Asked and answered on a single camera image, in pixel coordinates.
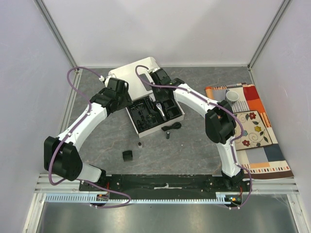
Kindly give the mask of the silver black hair clipper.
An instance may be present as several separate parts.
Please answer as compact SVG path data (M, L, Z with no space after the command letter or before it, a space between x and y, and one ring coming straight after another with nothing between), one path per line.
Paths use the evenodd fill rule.
M164 108L162 107L162 104L160 102L158 102L155 104L155 106L159 110L163 120L167 121L166 114L165 114Z

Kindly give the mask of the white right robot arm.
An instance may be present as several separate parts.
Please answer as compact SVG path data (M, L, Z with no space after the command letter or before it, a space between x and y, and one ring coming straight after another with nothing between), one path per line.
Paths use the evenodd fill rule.
M236 117L230 104L217 102L193 90L180 79L172 80L161 68L148 71L156 98L170 97L199 113L205 119L207 137L216 144L222 163L223 187L234 191L240 186L244 172L239 165L234 144Z

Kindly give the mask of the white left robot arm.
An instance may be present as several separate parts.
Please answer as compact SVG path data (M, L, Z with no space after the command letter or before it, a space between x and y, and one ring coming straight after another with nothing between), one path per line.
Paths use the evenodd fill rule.
M79 151L84 141L102 121L110 114L132 104L128 90L128 82L110 78L106 87L88 100L85 111L68 129L57 137L49 136L45 140L44 167L49 173L52 185L59 184L52 180L52 175L56 174L63 180L89 181L96 191L105 189L105 171L84 163Z

